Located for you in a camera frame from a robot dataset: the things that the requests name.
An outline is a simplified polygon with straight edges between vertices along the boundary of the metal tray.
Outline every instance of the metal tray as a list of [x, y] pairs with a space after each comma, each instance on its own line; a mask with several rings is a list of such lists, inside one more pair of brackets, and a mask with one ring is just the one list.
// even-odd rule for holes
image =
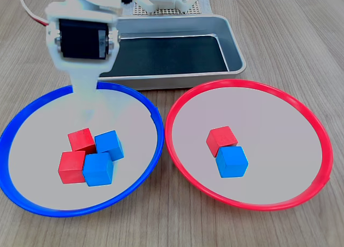
[[226, 18], [210, 14], [122, 16], [120, 50], [99, 77], [136, 90], [191, 88], [243, 72], [246, 62]]

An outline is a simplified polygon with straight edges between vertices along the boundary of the cube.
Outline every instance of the cube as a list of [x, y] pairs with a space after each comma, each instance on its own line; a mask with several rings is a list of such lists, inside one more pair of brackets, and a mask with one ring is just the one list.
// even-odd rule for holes
[[122, 144], [119, 141], [116, 131], [112, 130], [95, 137], [96, 148], [98, 153], [107, 152], [111, 160], [116, 161], [124, 158]]
[[112, 183], [113, 163], [110, 154], [86, 155], [83, 175], [88, 186], [101, 186]]
[[82, 170], [85, 151], [63, 152], [59, 165], [59, 175], [64, 184], [84, 183]]
[[242, 147], [221, 147], [216, 163], [223, 178], [243, 177], [248, 167]]
[[211, 154], [216, 157], [221, 147], [236, 146], [238, 141], [229, 126], [225, 126], [211, 130], [206, 139], [206, 144]]
[[72, 151], [85, 151], [86, 155], [97, 153], [96, 145], [89, 128], [70, 133], [68, 134], [68, 138]]

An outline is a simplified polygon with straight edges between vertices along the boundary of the wooden table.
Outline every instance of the wooden table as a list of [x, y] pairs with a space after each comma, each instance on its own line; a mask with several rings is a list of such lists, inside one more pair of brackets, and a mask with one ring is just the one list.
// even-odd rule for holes
[[[26, 0], [44, 15], [49, 2]], [[244, 79], [295, 96], [332, 140], [334, 167], [311, 201], [250, 212], [214, 201], [173, 165], [166, 148], [151, 176], [123, 201], [71, 219], [23, 211], [0, 193], [0, 246], [344, 246], [344, 0], [210, 0], [229, 19], [247, 61]], [[69, 84], [45, 45], [45, 29], [19, 0], [0, 0], [0, 130], [27, 104]], [[144, 94], [166, 115], [184, 90]]]

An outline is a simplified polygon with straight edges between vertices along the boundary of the blue rim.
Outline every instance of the blue rim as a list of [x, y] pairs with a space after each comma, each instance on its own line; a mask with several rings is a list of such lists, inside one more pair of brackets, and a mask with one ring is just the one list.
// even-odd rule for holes
[[116, 197], [103, 202], [101, 204], [83, 208], [83, 209], [76, 209], [76, 210], [57, 210], [57, 209], [50, 209], [38, 206], [29, 200], [25, 199], [15, 188], [15, 186], [12, 183], [10, 174], [9, 174], [9, 154], [10, 149], [12, 146], [12, 142], [24, 123], [24, 121], [36, 110], [41, 108], [42, 106], [46, 105], [47, 103], [58, 99], [62, 96], [65, 96], [67, 94], [73, 93], [72, 86], [65, 86], [63, 88], [54, 90], [38, 99], [36, 99], [34, 102], [27, 105], [23, 110], [21, 110], [13, 119], [12, 121], [7, 125], [5, 131], [3, 132], [1, 138], [0, 138], [0, 187], [5, 193], [5, 195], [13, 201], [16, 205], [23, 208], [24, 210], [27, 210], [29, 212], [42, 215], [42, 216], [50, 216], [50, 217], [72, 217], [72, 216], [81, 216], [90, 214], [93, 212], [97, 212], [101, 209], [107, 208], [116, 202], [123, 200], [125, 197], [130, 195], [133, 191], [135, 191], [152, 173], [155, 166], [157, 165], [161, 153], [162, 148], [164, 144], [164, 127], [163, 122], [160, 116], [160, 113], [158, 109], [153, 105], [153, 103], [147, 99], [144, 95], [139, 93], [138, 91], [135, 91], [133, 89], [130, 89], [128, 87], [114, 84], [114, 83], [107, 83], [107, 82], [98, 82], [97, 89], [99, 90], [116, 90], [123, 93], [126, 93], [137, 100], [141, 101], [150, 111], [150, 115], [152, 117], [152, 120], [155, 124], [156, 131], [157, 131], [157, 145], [155, 149], [155, 153], [153, 156], [152, 161], [150, 162], [148, 168], [144, 171], [142, 176], [128, 189], [126, 189], [121, 194], [117, 195]]

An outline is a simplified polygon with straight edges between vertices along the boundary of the red rim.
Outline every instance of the red rim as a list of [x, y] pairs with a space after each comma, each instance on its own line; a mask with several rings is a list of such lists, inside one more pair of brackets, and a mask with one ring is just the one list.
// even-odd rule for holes
[[[173, 128], [173, 124], [179, 110], [191, 98], [195, 97], [198, 94], [201, 94], [205, 91], [209, 91], [213, 89], [227, 88], [227, 87], [240, 87], [240, 88], [255, 89], [255, 90], [264, 91], [266, 93], [279, 97], [283, 99], [284, 101], [286, 101], [287, 103], [289, 103], [290, 105], [292, 105], [296, 110], [298, 110], [307, 119], [307, 121], [313, 126], [320, 140], [321, 150], [322, 150], [322, 162], [321, 162], [320, 170], [316, 178], [312, 182], [311, 186], [308, 187], [299, 196], [296, 196], [295, 198], [285, 201], [285, 202], [280, 202], [277, 204], [269, 204], [269, 205], [254, 205], [254, 204], [247, 204], [247, 203], [231, 200], [203, 186], [194, 177], [192, 177], [192, 175], [182, 165], [174, 149], [173, 141], [172, 141], [172, 128]], [[175, 163], [177, 168], [181, 171], [183, 176], [185, 176], [185, 178], [189, 180], [189, 182], [191, 182], [199, 190], [213, 197], [214, 199], [224, 202], [228, 205], [238, 207], [238, 208], [258, 210], [258, 211], [272, 211], [272, 210], [288, 209], [288, 208], [301, 205], [307, 202], [308, 200], [312, 199], [315, 195], [317, 195], [321, 191], [321, 189], [323, 189], [323, 187], [329, 181], [329, 177], [330, 177], [332, 166], [333, 166], [333, 150], [332, 150], [332, 145], [331, 145], [329, 136], [326, 133], [326, 130], [321, 124], [321, 122], [318, 120], [318, 118], [304, 104], [302, 104], [296, 98], [292, 97], [291, 95], [279, 89], [276, 89], [274, 87], [271, 87], [262, 83], [247, 81], [243, 79], [223, 79], [219, 81], [208, 82], [187, 91], [184, 95], [182, 95], [176, 101], [176, 103], [172, 106], [170, 112], [167, 115], [167, 120], [166, 120], [166, 125], [165, 125], [165, 138], [166, 138], [167, 149], [173, 162]]]

